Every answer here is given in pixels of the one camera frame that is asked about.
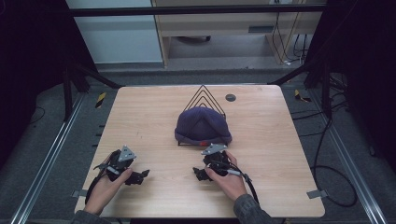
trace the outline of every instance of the black wire stand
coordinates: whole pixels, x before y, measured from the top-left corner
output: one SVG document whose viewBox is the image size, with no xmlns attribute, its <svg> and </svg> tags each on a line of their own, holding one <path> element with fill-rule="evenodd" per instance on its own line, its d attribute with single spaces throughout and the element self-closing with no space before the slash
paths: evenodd
<svg viewBox="0 0 396 224">
<path fill-rule="evenodd" d="M 198 89 L 198 91 L 192 96 L 191 100 L 186 105 L 183 112 L 186 110 L 189 110 L 191 108 L 194 108 L 196 106 L 211 108 L 211 109 L 217 111 L 219 114 L 221 114 L 224 117 L 224 119 L 226 119 L 224 110 L 221 108 L 219 102 L 212 95 L 212 93 L 210 93 L 210 91 L 207 89 L 207 87 L 205 85 L 202 85 Z M 178 146 L 192 146 L 191 144 L 180 143 L 180 141 L 177 141 L 177 145 Z"/>
</svg>

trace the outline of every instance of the wall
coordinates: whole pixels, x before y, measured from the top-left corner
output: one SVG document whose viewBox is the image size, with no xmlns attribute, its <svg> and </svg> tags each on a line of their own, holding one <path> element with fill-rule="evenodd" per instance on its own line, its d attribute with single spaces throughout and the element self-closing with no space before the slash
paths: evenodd
<svg viewBox="0 0 396 224">
<path fill-rule="evenodd" d="M 66 0 L 70 8 L 151 7 L 149 0 Z M 96 64 L 162 63 L 153 16 L 75 18 Z"/>
</svg>

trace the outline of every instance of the gray sleeve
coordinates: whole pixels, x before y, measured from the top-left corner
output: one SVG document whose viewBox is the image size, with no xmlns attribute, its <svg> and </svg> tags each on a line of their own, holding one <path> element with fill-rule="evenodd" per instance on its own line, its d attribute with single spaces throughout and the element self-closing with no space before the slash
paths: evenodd
<svg viewBox="0 0 396 224">
<path fill-rule="evenodd" d="M 238 217 L 241 224 L 275 223 L 249 194 L 244 194 L 236 199 L 233 205 L 233 212 Z"/>
<path fill-rule="evenodd" d="M 107 220 L 84 211 L 77 211 L 70 222 L 71 224 L 111 224 Z"/>
</svg>

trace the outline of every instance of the hand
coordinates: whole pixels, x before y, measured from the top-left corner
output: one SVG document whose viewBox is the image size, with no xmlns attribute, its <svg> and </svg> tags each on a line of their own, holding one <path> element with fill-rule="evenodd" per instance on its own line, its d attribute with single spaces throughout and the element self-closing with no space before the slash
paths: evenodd
<svg viewBox="0 0 396 224">
<path fill-rule="evenodd" d="M 131 174 L 132 169 L 128 168 L 114 181 L 111 181 L 107 175 L 103 176 L 93 188 L 84 211 L 99 216 Z"/>
<path fill-rule="evenodd" d="M 226 151 L 226 153 L 230 162 L 234 165 L 237 165 L 236 158 L 230 152 Z M 225 195 L 227 195 L 234 202 L 237 198 L 239 198 L 239 196 L 248 193 L 247 189 L 245 188 L 245 183 L 242 176 L 231 174 L 221 176 L 216 174 L 208 167 L 205 168 L 205 171 L 207 175 L 219 185 Z"/>
</svg>

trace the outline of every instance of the black cable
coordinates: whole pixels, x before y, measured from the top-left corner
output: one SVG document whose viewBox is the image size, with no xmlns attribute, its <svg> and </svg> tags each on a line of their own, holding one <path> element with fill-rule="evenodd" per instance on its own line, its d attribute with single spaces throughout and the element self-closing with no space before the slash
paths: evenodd
<svg viewBox="0 0 396 224">
<path fill-rule="evenodd" d="M 291 114 L 301 114 L 301 113 L 305 113 L 305 112 L 312 112 L 315 111 L 317 112 L 317 110 L 303 110 L 303 111 L 295 111 L 295 112 L 291 112 Z"/>
<path fill-rule="evenodd" d="M 338 107 L 338 106 L 340 106 L 340 105 L 341 105 L 341 107 L 342 107 L 342 106 L 345 106 L 346 103 L 347 103 L 347 101 L 343 101 L 343 102 L 341 102 L 341 103 L 339 103 L 339 104 L 337 104 L 337 105 L 332 106 L 332 109 L 335 109 L 336 107 Z"/>
<path fill-rule="evenodd" d="M 341 206 L 341 207 L 351 207 L 351 206 L 355 205 L 356 202 L 358 201 L 358 194 L 357 194 L 356 189 L 355 189 L 355 187 L 353 186 L 352 182 L 351 182 L 345 175 L 343 175 L 341 172 L 337 171 L 336 169 L 334 169 L 334 168 L 332 168 L 332 167 L 330 167 L 330 166 L 318 165 L 318 155 L 319 155 L 319 152 L 320 152 L 320 147 L 321 147 L 321 145 L 322 145 L 322 143 L 323 143 L 324 135 L 325 135 L 326 131 L 330 128 L 331 125 L 332 125 L 332 118 L 328 119 L 328 122 L 327 122 L 327 124 L 326 124 L 326 127 L 325 127 L 324 130 L 323 130 L 323 134 L 322 134 L 322 136 L 320 137 L 320 140 L 319 140 L 319 144 L 318 144 L 318 148 L 317 148 L 317 153 L 316 153 L 316 155 L 315 155 L 314 165 L 311 166 L 310 168 L 311 168 L 311 170 L 313 171 L 314 181 L 315 181 L 315 184 L 317 185 L 317 187 L 318 187 L 319 190 L 322 190 L 322 188 L 321 188 L 320 185 L 318 184 L 318 179 L 317 179 L 317 169 L 318 169 L 318 168 L 324 168 L 324 169 L 332 170 L 333 172 L 336 172 L 336 173 L 339 174 L 341 177 L 343 177 L 343 178 L 347 181 L 347 183 L 350 185 L 350 187 L 352 188 L 352 190 L 353 190 L 353 197 L 354 197 L 354 199 L 353 199 L 352 203 L 339 203 L 339 202 L 337 202 L 334 198 L 332 198 L 331 196 L 328 196 L 327 199 L 328 199 L 329 201 L 331 201 L 332 203 L 335 203 L 335 204 L 337 204 L 337 205 L 339 205 L 339 206 Z"/>
<path fill-rule="evenodd" d="M 280 4 L 279 0 L 275 0 L 274 2 L 275 2 L 275 4 L 278 4 L 278 5 Z M 276 23 L 275 23 L 275 26 L 274 26 L 274 30 L 272 32 L 272 41 L 273 41 L 274 48 L 276 50 L 277 57 L 283 63 L 282 58 L 280 57 L 279 51 L 277 50 L 277 47 L 276 47 L 276 44 L 275 44 L 275 31 L 276 30 L 277 30 L 277 32 L 279 34 L 279 37 L 280 37 L 279 39 L 280 39 L 280 43 L 282 45 L 283 53 L 285 54 L 286 58 L 289 59 L 288 62 L 291 63 L 291 62 L 294 62 L 294 61 L 298 61 L 299 59 L 291 59 L 291 58 L 289 58 L 288 54 L 286 53 L 285 45 L 283 44 L 283 40 L 282 40 L 282 35 L 280 34 L 280 30 L 279 30 L 279 12 L 276 13 Z"/>
<path fill-rule="evenodd" d="M 323 132 L 320 132 L 320 133 L 302 134 L 302 135 L 298 135 L 298 136 L 299 136 L 299 137 L 308 137 L 308 136 L 313 136 L 313 135 L 318 135 L 318 134 L 323 134 Z"/>
<path fill-rule="evenodd" d="M 336 169 L 334 169 L 334 168 L 332 168 L 330 166 L 317 165 L 317 166 L 313 166 L 313 167 L 310 167 L 310 168 L 311 169 L 315 169 L 315 170 L 318 169 L 318 168 L 331 170 L 331 171 L 335 172 L 336 174 L 339 174 L 341 177 L 343 177 L 346 180 L 346 182 L 349 184 L 349 186 L 352 188 L 353 200 L 352 200 L 351 203 L 340 203 L 340 202 L 337 202 L 334 198 L 328 196 L 327 199 L 329 201 L 331 201 L 332 203 L 335 203 L 335 204 L 337 204 L 338 206 L 341 206 L 341 207 L 352 207 L 353 205 L 356 204 L 356 202 L 358 201 L 358 193 L 356 192 L 355 187 L 353 186 L 353 184 L 349 180 L 349 178 L 347 178 L 347 176 L 345 176 L 343 173 L 339 172 L 338 170 L 336 170 Z M 318 190 L 322 190 L 322 188 L 320 187 L 318 181 L 316 181 L 315 183 L 317 184 Z"/>
<path fill-rule="evenodd" d="M 90 199 L 91 193 L 92 193 L 93 189 L 95 188 L 96 184 L 99 182 L 99 180 L 103 176 L 107 175 L 107 172 L 105 172 L 105 170 L 108 167 L 108 164 L 110 163 L 110 160 L 113 157 L 114 153 L 116 153 L 116 152 L 114 151 L 110 154 L 110 156 L 107 158 L 106 162 L 101 163 L 100 165 L 97 165 L 93 168 L 93 169 L 99 168 L 100 171 L 99 171 L 99 174 L 96 176 L 96 178 L 93 179 L 93 181 L 90 184 L 90 187 L 88 188 L 87 195 L 85 196 L 85 204 L 87 204 L 88 200 Z"/>
<path fill-rule="evenodd" d="M 41 110 L 43 111 L 43 114 L 40 116 L 40 118 L 31 121 L 29 124 L 33 124 L 33 123 L 38 122 L 38 121 L 41 120 L 41 119 L 44 117 L 44 115 L 46 114 L 46 110 L 45 110 L 43 107 L 37 106 L 36 108 L 37 108 L 37 109 L 41 109 Z"/>
<path fill-rule="evenodd" d="M 330 82 L 331 82 L 330 84 L 339 91 L 345 91 L 347 89 L 347 86 L 342 81 L 338 80 L 335 77 L 330 76 Z"/>
<path fill-rule="evenodd" d="M 343 102 L 341 102 L 341 103 L 339 103 L 339 104 L 337 104 L 337 105 L 333 105 L 333 106 L 332 106 L 332 109 L 336 108 L 336 107 L 339 106 L 339 105 L 345 104 L 346 102 L 347 102 L 347 101 L 343 101 Z M 304 112 L 307 112 L 307 111 L 309 111 L 309 110 L 300 111 L 300 112 L 293 112 L 293 113 L 291 113 L 291 114 L 304 113 Z M 306 115 L 306 116 L 303 116 L 303 117 L 292 118 L 292 120 L 308 119 L 308 118 L 314 117 L 314 116 L 319 115 L 319 114 L 322 114 L 322 113 L 323 113 L 323 111 L 319 111 L 318 113 Z"/>
<path fill-rule="evenodd" d="M 299 59 L 296 59 L 294 61 L 300 60 L 300 64 L 303 64 L 305 62 L 305 52 L 308 51 L 308 49 L 306 49 L 306 39 L 307 39 L 308 35 L 304 35 L 304 43 L 303 43 L 303 48 L 302 49 L 297 49 L 297 42 L 300 39 L 300 35 L 297 35 L 295 41 L 294 41 L 294 46 L 293 46 L 293 55 L 295 57 L 298 57 Z"/>
<path fill-rule="evenodd" d="M 6 12 L 6 0 L 3 0 L 3 11 L 0 12 L 0 16 Z"/>
<path fill-rule="evenodd" d="M 250 188 L 250 191 L 251 191 L 251 194 L 252 194 L 254 200 L 255 200 L 258 204 L 260 204 L 260 203 L 259 203 L 259 198 L 258 198 L 258 196 L 257 196 L 257 192 L 256 192 L 256 190 L 254 189 L 254 186 L 253 186 L 253 184 L 251 183 L 251 179 L 250 179 L 250 177 L 248 177 L 248 174 L 243 173 L 242 170 L 239 169 L 239 167 L 237 167 L 235 164 L 233 164 L 233 163 L 231 163 L 231 162 L 228 164 L 228 163 L 225 163 L 225 162 L 222 162 L 222 161 L 210 161 L 210 163 L 219 164 L 219 165 L 222 165 L 222 166 L 231 168 L 231 169 L 233 169 L 233 170 L 239 172 L 239 173 L 241 174 L 241 176 L 244 177 L 245 181 L 247 182 L 247 184 L 248 184 L 248 186 L 249 186 L 249 188 Z"/>
</svg>

